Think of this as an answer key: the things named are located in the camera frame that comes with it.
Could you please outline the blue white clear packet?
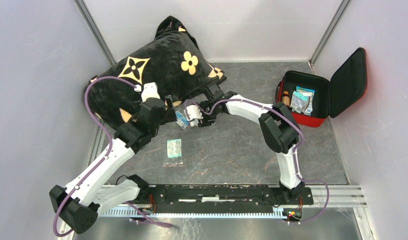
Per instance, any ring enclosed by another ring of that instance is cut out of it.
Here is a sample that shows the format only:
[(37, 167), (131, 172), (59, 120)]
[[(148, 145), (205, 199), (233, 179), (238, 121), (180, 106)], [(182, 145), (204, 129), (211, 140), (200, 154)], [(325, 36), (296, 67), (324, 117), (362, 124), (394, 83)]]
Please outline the blue white clear packet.
[(176, 111), (176, 123), (183, 129), (186, 130), (187, 128), (189, 128), (189, 121), (187, 120), (187, 118), (180, 112), (180, 111)]

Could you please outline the teal plaster packet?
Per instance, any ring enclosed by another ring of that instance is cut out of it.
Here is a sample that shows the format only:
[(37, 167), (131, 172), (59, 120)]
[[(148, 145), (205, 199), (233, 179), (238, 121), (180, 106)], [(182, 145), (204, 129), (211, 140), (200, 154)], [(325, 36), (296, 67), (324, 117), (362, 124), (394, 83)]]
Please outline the teal plaster packet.
[(168, 158), (178, 158), (182, 156), (181, 139), (170, 139), (167, 141), (167, 156)]

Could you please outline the brown bottle orange cap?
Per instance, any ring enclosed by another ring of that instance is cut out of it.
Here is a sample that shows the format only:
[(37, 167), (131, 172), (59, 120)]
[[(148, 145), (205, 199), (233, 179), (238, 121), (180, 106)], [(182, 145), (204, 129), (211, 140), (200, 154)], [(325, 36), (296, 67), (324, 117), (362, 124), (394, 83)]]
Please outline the brown bottle orange cap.
[(286, 105), (287, 107), (290, 106), (290, 97), (289, 97), (289, 92), (288, 91), (283, 91), (282, 93), (282, 103)]

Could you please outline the small clear zip bag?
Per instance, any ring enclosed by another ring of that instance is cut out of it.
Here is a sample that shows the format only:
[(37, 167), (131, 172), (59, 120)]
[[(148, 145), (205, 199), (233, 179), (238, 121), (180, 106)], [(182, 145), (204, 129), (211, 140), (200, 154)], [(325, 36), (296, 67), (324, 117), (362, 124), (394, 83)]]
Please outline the small clear zip bag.
[(311, 95), (309, 93), (294, 91), (290, 107), (296, 112), (304, 112), (308, 108), (310, 100)]

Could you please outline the blue white wipes pack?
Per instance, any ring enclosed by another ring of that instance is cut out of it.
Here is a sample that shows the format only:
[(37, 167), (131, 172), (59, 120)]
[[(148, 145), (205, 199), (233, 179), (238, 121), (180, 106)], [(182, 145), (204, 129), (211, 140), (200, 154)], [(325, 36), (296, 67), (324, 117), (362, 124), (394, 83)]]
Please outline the blue white wipes pack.
[(296, 91), (304, 96), (308, 96), (313, 98), (315, 95), (315, 90), (313, 89), (308, 89), (300, 86), (296, 86)]

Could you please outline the red medicine kit case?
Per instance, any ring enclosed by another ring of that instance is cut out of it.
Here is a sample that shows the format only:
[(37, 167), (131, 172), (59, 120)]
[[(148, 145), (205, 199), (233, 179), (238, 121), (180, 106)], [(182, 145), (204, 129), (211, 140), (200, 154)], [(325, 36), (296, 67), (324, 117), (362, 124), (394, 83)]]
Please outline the red medicine kit case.
[(356, 103), (366, 93), (368, 86), (366, 50), (357, 48), (334, 72), (330, 79), (289, 70), (277, 86), (275, 102), (282, 101), (284, 92), (289, 96), (298, 87), (314, 90), (313, 111), (310, 115), (292, 112), (300, 125), (317, 128), (328, 117), (335, 118)]

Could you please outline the white bottle green label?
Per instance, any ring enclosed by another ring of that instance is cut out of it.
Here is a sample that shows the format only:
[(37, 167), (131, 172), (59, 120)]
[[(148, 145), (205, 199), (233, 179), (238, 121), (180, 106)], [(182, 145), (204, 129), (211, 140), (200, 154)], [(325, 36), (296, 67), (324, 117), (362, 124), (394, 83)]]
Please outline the white bottle green label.
[(189, 122), (189, 125), (190, 125), (191, 127), (197, 127), (197, 126), (199, 126), (199, 120), (198, 120), (198, 119), (194, 119), (194, 120), (192, 120), (192, 121)]

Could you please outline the white blue gauze packet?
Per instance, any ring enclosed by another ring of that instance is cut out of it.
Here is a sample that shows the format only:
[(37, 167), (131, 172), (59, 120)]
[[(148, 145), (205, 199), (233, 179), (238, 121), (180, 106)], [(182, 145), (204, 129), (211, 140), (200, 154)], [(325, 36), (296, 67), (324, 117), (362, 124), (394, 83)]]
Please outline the white blue gauze packet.
[(312, 108), (310, 107), (310, 105), (311, 98), (304, 100), (299, 97), (293, 97), (291, 100), (290, 107), (294, 112), (310, 116), (312, 113)]

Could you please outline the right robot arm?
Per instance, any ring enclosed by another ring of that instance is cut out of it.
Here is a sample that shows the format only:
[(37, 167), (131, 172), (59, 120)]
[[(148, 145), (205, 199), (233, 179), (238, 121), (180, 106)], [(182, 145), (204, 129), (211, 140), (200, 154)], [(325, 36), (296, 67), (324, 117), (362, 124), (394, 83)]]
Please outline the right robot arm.
[(278, 160), (281, 199), (287, 204), (295, 203), (305, 187), (297, 158), (298, 146), (304, 137), (286, 105), (260, 103), (233, 91), (223, 92), (217, 84), (206, 87), (204, 95), (205, 101), (185, 105), (191, 126), (210, 126), (218, 114), (239, 116), (257, 123), (266, 145)]

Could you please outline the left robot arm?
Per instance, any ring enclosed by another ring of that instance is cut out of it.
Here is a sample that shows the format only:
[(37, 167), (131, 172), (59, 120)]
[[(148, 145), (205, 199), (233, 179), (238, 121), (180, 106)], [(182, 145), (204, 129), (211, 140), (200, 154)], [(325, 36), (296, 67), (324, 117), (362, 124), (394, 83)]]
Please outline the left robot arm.
[(78, 177), (49, 191), (54, 222), (62, 219), (70, 227), (69, 233), (82, 234), (105, 211), (132, 200), (137, 204), (146, 202), (147, 185), (134, 177), (103, 192), (99, 190), (118, 168), (157, 136), (161, 125), (174, 121), (171, 96), (166, 96), (166, 100), (151, 97), (142, 102), (139, 112), (117, 129), (104, 151)]

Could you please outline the black pillow with gold flowers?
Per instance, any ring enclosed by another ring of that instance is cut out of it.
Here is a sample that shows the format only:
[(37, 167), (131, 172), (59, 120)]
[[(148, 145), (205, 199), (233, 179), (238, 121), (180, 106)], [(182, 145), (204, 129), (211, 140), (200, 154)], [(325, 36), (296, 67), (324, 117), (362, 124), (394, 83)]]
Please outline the black pillow with gold flowers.
[(203, 93), (205, 86), (226, 80), (224, 72), (204, 59), (196, 39), (177, 18), (168, 16), (153, 41), (93, 76), (87, 96), (96, 117), (116, 130), (139, 111), (141, 94), (134, 85), (156, 83), (159, 96), (172, 97), (175, 106)]

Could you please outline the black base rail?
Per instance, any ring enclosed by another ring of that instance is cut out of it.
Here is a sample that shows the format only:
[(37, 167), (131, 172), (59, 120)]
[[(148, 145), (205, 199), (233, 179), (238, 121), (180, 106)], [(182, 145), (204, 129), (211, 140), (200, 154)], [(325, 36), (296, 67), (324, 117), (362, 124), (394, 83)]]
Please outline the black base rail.
[(267, 184), (157, 184), (140, 190), (130, 203), (155, 207), (156, 214), (263, 214), (314, 200), (309, 187), (291, 194)]

